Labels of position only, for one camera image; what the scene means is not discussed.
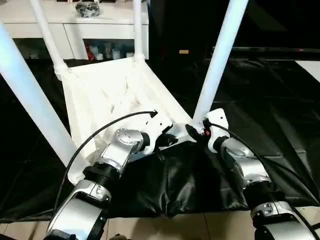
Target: black bellows joint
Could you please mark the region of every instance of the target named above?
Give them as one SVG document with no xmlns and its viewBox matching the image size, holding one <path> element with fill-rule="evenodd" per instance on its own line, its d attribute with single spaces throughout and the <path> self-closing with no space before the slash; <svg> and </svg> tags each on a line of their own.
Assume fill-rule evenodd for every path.
<svg viewBox="0 0 320 240">
<path fill-rule="evenodd" d="M 268 181 L 259 181 L 248 185 L 243 190 L 243 195 L 250 210 L 260 204 L 286 201 L 285 194 Z"/>
<path fill-rule="evenodd" d="M 115 187 L 115 182 L 119 180 L 120 173 L 118 170 L 106 163 L 96 162 L 93 166 L 87 166 L 83 170 L 86 180 L 95 182 L 106 189 L 109 192 Z"/>
</svg>

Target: black cable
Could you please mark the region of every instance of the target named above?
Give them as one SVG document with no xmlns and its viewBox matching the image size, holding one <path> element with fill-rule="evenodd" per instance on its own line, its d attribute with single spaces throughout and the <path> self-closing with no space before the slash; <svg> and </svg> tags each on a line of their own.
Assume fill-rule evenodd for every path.
<svg viewBox="0 0 320 240">
<path fill-rule="evenodd" d="M 310 223 L 307 221 L 307 219 L 305 219 L 305 217 L 295 208 L 295 207 L 291 207 L 292 210 L 294 211 L 294 213 L 302 220 L 302 222 L 304 223 L 304 225 L 309 229 L 309 231 L 312 233 L 312 235 L 314 236 L 314 238 L 316 240 L 320 240 L 320 237 L 318 236 L 318 234 L 316 233 L 315 229 L 310 225 Z"/>
<path fill-rule="evenodd" d="M 220 126 L 218 124 L 215 124 L 215 123 L 210 123 L 212 126 L 215 126 L 217 128 L 220 128 L 226 132 L 228 132 L 230 134 L 231 137 L 235 138 L 236 140 L 238 140 L 239 142 L 241 142 L 242 144 L 244 144 L 255 156 L 256 158 L 263 164 L 264 168 L 267 170 L 266 168 L 266 164 L 265 162 L 268 162 L 270 164 L 273 164 L 283 170 L 286 170 L 288 173 L 292 174 L 295 178 L 297 178 L 307 189 L 308 188 L 308 185 L 304 182 L 304 180 L 298 175 L 296 174 L 294 171 L 292 171 L 291 169 L 281 165 L 280 163 L 276 162 L 276 161 L 272 161 L 270 160 L 269 158 L 266 158 L 266 157 L 261 157 L 258 153 L 256 153 L 244 140 L 241 139 L 241 137 L 239 137 L 238 135 L 236 135 L 234 132 L 232 132 L 231 130 L 223 127 L 223 126 Z"/>
<path fill-rule="evenodd" d="M 312 227 L 314 230 L 320 229 L 320 222 L 318 222 L 318 223 L 316 223 L 316 224 L 313 224 L 311 227 Z"/>
<path fill-rule="evenodd" d="M 73 154 L 73 156 L 71 157 L 68 165 L 66 166 L 66 169 L 65 169 L 65 172 L 64 172 L 64 176 L 63 176 L 63 179 L 62 179 L 62 182 L 60 184 L 60 188 L 59 188 L 59 191 L 58 191 L 58 194 L 56 196 L 56 199 L 55 199 L 55 203 L 54 203 L 54 207 L 53 207 L 53 210 L 52 210 L 52 216 L 55 215 L 56 211 L 57 211 L 57 208 L 58 208 L 58 204 L 59 204 L 59 198 L 60 198 L 60 194 L 61 194 L 61 191 L 62 191 L 62 188 L 64 186 L 64 183 L 65 183 L 65 180 L 67 179 L 67 176 L 68 176 L 68 172 L 71 168 L 71 165 L 72 163 L 74 162 L 74 160 L 76 159 L 76 156 L 80 153 L 80 151 L 84 148 L 84 146 L 91 140 L 93 139 L 98 133 L 100 133 L 102 130 L 110 127 L 111 125 L 123 120 L 123 119 L 127 119 L 129 117 L 132 117 L 132 116 L 135 116 L 135 115 L 141 115 L 141 114 L 150 114 L 151 117 L 153 118 L 157 112 L 156 111 L 139 111 L 139 112 L 135 112 L 135 113 L 130 113 L 128 115 L 125 115 L 125 116 L 122 116 L 106 125 L 104 125 L 103 127 L 99 128 L 97 131 L 95 131 L 91 136 L 89 136 L 80 146 L 79 148 L 75 151 L 75 153 Z"/>
</svg>

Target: white frame structure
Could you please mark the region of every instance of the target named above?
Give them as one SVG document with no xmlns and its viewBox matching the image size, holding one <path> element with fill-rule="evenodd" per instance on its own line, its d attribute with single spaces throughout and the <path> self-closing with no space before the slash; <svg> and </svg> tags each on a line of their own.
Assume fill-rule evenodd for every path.
<svg viewBox="0 0 320 240">
<path fill-rule="evenodd" d="M 55 74 L 60 80 L 67 78 L 68 75 L 73 76 L 71 75 L 72 69 L 67 67 L 59 54 L 58 48 L 49 29 L 48 21 L 41 7 L 40 0 L 30 0 L 30 2 L 41 29 L 44 42 L 52 58 Z M 248 0 L 230 0 L 229 2 L 210 62 L 209 70 L 194 113 L 193 122 L 199 122 L 203 119 L 204 115 L 210 111 L 247 3 Z M 140 82 L 140 87 L 143 87 L 142 85 L 148 85 L 148 88 L 145 89 L 151 91 L 151 93 L 149 93 L 149 97 L 157 95 L 158 102 L 159 96 L 165 98 L 165 104 L 156 105 L 161 105 L 159 106 L 160 110 L 166 112 L 175 123 L 189 123 L 191 118 L 186 114 L 178 102 L 175 101 L 169 91 L 163 86 L 144 61 L 145 56 L 142 51 L 141 0 L 133 0 L 133 9 L 135 54 L 132 62 L 134 66 L 139 68 L 139 71 L 144 72 L 143 75 L 147 78 L 147 80 Z M 5 56 L 0 60 L 0 72 L 3 78 L 31 116 L 32 120 L 36 123 L 37 127 L 45 136 L 63 164 L 66 166 L 69 163 L 71 156 L 76 151 L 77 141 L 73 139 L 76 141 L 75 144 L 68 134 L 2 23 L 0 23 L 0 55 Z M 87 65 L 87 67 L 84 67 L 83 69 L 87 70 L 88 68 L 90 68 L 90 65 Z M 146 103 L 149 101 L 148 93 L 146 93 L 146 91 L 141 94 L 141 91 L 137 89 L 136 86 L 133 88 L 135 88 L 134 91 L 138 91 L 142 102 L 144 101 Z M 68 109 L 69 118 L 72 118 L 72 116 L 70 116 L 71 111 L 74 111 L 74 109 Z M 89 164 L 90 163 L 87 160 L 79 155 L 70 169 L 68 174 L 69 180 L 73 184 L 76 184 L 81 178 L 83 178 L 82 171 L 84 167 Z"/>
</svg>

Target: small object on shelf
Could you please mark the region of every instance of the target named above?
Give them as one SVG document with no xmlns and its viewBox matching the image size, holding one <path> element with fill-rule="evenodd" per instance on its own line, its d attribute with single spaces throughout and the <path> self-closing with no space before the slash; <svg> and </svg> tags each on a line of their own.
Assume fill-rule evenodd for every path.
<svg viewBox="0 0 320 240">
<path fill-rule="evenodd" d="M 76 11 L 82 18 L 91 18 L 100 14 L 98 2 L 83 2 L 80 1 L 75 5 Z"/>
<path fill-rule="evenodd" d="M 121 52 L 117 48 L 112 48 L 112 57 L 113 60 L 121 59 Z"/>
<path fill-rule="evenodd" d="M 127 53 L 126 53 L 126 57 L 127 57 L 127 58 L 131 58 L 131 57 L 134 56 L 134 54 L 135 54 L 134 52 L 127 52 Z"/>
<path fill-rule="evenodd" d="M 85 44 L 85 50 L 86 50 L 86 54 L 88 55 L 88 59 L 89 60 L 95 60 L 95 56 L 92 53 L 92 51 L 90 50 L 90 47 L 88 44 Z"/>
<path fill-rule="evenodd" d="M 105 57 L 107 59 L 112 59 L 112 45 L 110 42 L 106 42 L 104 44 L 104 48 L 105 48 Z"/>
<path fill-rule="evenodd" d="M 96 60 L 103 60 L 103 59 L 104 59 L 104 56 L 102 55 L 102 53 L 98 53 L 98 54 L 95 56 L 95 59 L 96 59 Z"/>
</svg>

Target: white bracket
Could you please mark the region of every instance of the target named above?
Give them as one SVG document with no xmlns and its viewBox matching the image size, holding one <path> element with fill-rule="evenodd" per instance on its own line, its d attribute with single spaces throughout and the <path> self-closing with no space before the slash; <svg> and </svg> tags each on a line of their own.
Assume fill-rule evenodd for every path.
<svg viewBox="0 0 320 240">
<path fill-rule="evenodd" d="M 229 127 L 225 111 L 222 108 L 210 111 L 205 115 L 205 117 L 209 120 L 210 123 L 220 125 L 226 129 Z M 211 126 L 210 131 L 211 137 L 208 142 L 208 148 L 211 152 L 216 154 L 217 151 L 214 149 L 214 143 L 217 140 L 217 138 L 224 136 L 230 137 L 230 135 L 227 131 L 222 130 L 221 128 L 216 126 Z"/>
</svg>

